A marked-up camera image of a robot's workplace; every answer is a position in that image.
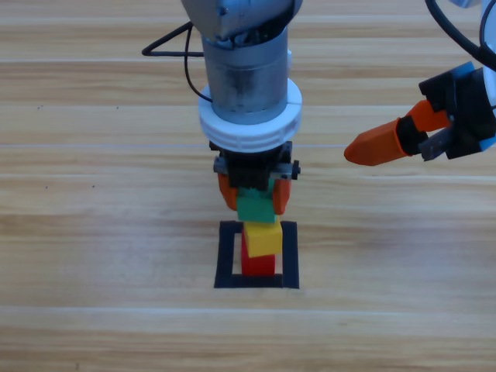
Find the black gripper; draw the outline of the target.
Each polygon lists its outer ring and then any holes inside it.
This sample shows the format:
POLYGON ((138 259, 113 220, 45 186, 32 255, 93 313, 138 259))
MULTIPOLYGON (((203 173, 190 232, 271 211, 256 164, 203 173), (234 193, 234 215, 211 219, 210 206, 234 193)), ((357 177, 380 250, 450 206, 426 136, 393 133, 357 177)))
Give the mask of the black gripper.
POLYGON ((420 152, 425 161, 442 154, 452 160, 489 147, 495 116, 481 68, 453 68, 418 86, 427 99, 407 116, 359 134, 344 151, 349 162, 372 167, 420 152))
POLYGON ((271 150, 241 153, 209 142, 210 150, 218 151, 213 170, 218 174, 219 190, 226 205, 237 210, 237 188, 265 191, 273 180, 272 201, 275 214, 284 214, 291 196, 291 180, 301 173, 298 160, 291 160, 292 142, 287 141, 271 150))

